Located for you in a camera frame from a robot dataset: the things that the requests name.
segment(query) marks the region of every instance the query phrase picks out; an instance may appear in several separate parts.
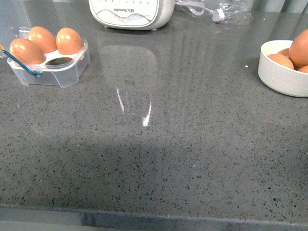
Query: kitchen counter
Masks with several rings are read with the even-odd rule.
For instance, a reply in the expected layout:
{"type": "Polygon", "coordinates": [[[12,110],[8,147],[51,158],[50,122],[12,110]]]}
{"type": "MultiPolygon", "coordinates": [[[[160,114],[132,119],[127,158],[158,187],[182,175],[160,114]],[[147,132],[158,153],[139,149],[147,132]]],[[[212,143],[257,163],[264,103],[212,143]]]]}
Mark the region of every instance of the kitchen counter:
{"type": "Polygon", "coordinates": [[[104,28],[86,3],[26,7],[32,26],[87,39],[91,64],[61,89],[0,60],[2,208],[308,230],[308,101],[257,74],[261,45],[293,40],[308,14],[236,26],[176,11],[152,32],[104,28]]]}

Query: quartz countertop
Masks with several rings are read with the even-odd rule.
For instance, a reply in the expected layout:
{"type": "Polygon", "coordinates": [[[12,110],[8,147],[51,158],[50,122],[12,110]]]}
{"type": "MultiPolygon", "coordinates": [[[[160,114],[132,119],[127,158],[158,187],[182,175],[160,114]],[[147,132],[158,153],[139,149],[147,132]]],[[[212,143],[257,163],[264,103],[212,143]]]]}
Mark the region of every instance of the quartz countertop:
{"type": "Polygon", "coordinates": [[[175,11],[125,31],[86,3],[26,7],[32,26],[76,30],[91,64],[61,89],[24,86],[0,60],[2,207],[308,223],[307,98],[257,74],[261,45],[293,40],[308,14],[237,26],[175,11]]]}

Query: egg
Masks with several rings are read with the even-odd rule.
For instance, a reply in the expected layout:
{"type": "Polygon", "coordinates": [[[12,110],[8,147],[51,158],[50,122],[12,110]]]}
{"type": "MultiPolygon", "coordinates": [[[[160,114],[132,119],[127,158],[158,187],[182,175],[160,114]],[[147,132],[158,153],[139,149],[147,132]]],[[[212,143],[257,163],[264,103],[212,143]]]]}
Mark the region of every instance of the egg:
{"type": "Polygon", "coordinates": [[[56,44],[60,54],[70,55],[78,53],[84,44],[80,35],[71,28],[62,28],[56,37],[56,44]]]}
{"type": "Polygon", "coordinates": [[[277,54],[283,54],[284,56],[289,58],[289,48],[283,49],[279,51],[277,54]]]}
{"type": "Polygon", "coordinates": [[[57,50],[56,38],[43,27],[35,26],[31,28],[28,39],[37,44],[44,54],[57,50]]]}
{"type": "Polygon", "coordinates": [[[270,54],[268,57],[274,62],[294,70],[292,61],[283,54],[270,54]]]}
{"type": "Polygon", "coordinates": [[[308,29],[300,33],[292,42],[289,57],[294,65],[308,65],[308,29]]]}
{"type": "Polygon", "coordinates": [[[300,72],[308,73],[308,65],[307,66],[302,66],[301,68],[298,69],[300,72]]]}
{"type": "Polygon", "coordinates": [[[23,64],[41,64],[46,61],[39,46],[25,38],[14,39],[10,44],[10,53],[23,64]]]}

